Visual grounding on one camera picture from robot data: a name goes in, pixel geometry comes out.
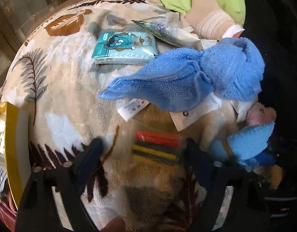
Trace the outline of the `left hand thumb tip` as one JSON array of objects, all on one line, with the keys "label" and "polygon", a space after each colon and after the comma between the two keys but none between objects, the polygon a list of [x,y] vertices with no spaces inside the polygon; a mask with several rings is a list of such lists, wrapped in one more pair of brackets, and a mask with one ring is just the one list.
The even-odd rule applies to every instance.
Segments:
[{"label": "left hand thumb tip", "polygon": [[122,218],[116,217],[100,230],[100,232],[125,232],[125,222]]}]

